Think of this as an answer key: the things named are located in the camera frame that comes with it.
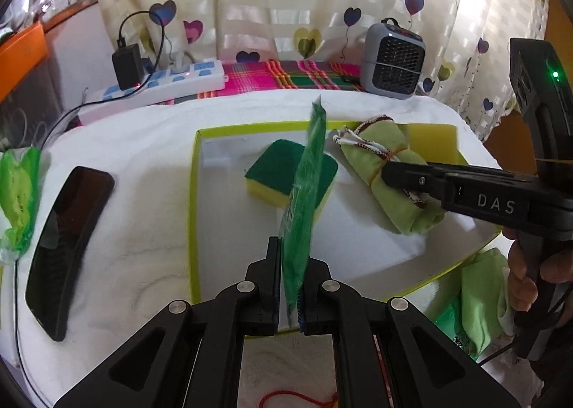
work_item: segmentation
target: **metal screw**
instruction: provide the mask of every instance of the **metal screw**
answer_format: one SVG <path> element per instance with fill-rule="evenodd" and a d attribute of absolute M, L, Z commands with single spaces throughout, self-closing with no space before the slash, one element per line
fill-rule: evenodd
<path fill-rule="evenodd" d="M 337 292 L 340 290 L 340 284 L 336 280 L 326 280 L 323 282 L 323 288 L 327 292 Z"/>
<path fill-rule="evenodd" d="M 243 280 L 237 284 L 237 290 L 241 293 L 249 293 L 254 290 L 254 284 L 250 280 Z"/>
<path fill-rule="evenodd" d="M 169 312 L 171 314 L 181 314 L 187 309 L 187 303 L 177 299 L 176 301 L 171 301 L 169 304 Z"/>
<path fill-rule="evenodd" d="M 396 311 L 405 311 L 408 309 L 408 302 L 404 298 L 394 298 L 390 302 L 390 306 Z"/>

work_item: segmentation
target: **smartphone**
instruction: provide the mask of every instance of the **smartphone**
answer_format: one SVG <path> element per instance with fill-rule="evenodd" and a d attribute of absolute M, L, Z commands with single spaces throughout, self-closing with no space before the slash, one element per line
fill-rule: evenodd
<path fill-rule="evenodd" d="M 28 276 L 26 304 L 54 341 L 66 335 L 82 257 L 114 185 L 107 172 L 75 167 L 42 229 Z"/>

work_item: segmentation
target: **yellow sponge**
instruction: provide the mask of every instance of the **yellow sponge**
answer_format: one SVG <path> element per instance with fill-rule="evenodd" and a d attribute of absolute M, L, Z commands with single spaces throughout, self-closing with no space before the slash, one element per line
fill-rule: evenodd
<path fill-rule="evenodd" d="M 455 125 L 406 124 L 409 146 L 426 162 L 459 164 L 458 133 Z"/>
<path fill-rule="evenodd" d="M 289 202 L 294 174 L 303 150 L 304 146 L 294 141 L 277 140 L 271 144 L 245 175 L 248 192 L 272 206 L 284 209 Z M 337 170 L 338 163 L 331 156 L 323 154 L 315 219 L 326 203 Z"/>

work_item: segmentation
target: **red string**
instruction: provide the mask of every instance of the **red string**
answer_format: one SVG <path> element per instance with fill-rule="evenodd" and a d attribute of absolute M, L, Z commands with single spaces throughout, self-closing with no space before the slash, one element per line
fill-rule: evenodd
<path fill-rule="evenodd" d="M 274 392 L 271 392 L 270 394 L 265 395 L 261 399 L 261 401 L 259 402 L 259 408 L 264 408 L 266 401 L 269 398 L 275 397 L 277 395 L 293 395 L 294 397 L 302 398 L 303 400 L 305 400 L 309 403 L 316 404 L 316 406 L 319 406 L 320 408 L 332 408 L 332 406 L 334 405 L 334 403 L 338 399 L 338 396 L 336 394 L 334 394 L 332 396 L 331 400 L 329 400 L 327 402 L 319 402 L 318 400 L 315 400 L 314 398 L 307 397 L 306 395 L 299 394 L 298 392 L 293 392 L 292 390 L 275 390 Z"/>

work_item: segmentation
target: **orange box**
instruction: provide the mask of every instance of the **orange box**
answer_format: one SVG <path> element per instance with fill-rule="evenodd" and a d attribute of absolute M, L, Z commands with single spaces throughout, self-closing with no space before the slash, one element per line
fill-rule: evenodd
<path fill-rule="evenodd" d="M 44 28 L 37 21 L 0 46 L 0 102 L 48 55 Z"/>

